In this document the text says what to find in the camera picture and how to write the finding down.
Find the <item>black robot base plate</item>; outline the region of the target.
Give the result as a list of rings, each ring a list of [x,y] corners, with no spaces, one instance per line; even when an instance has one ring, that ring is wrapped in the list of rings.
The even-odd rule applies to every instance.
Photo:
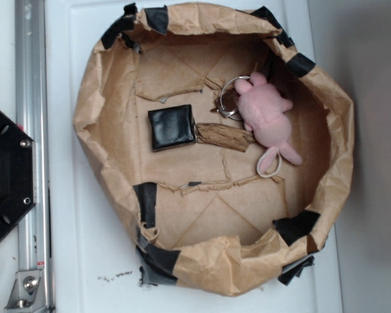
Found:
[[[35,204],[35,142],[0,111],[0,242]]]

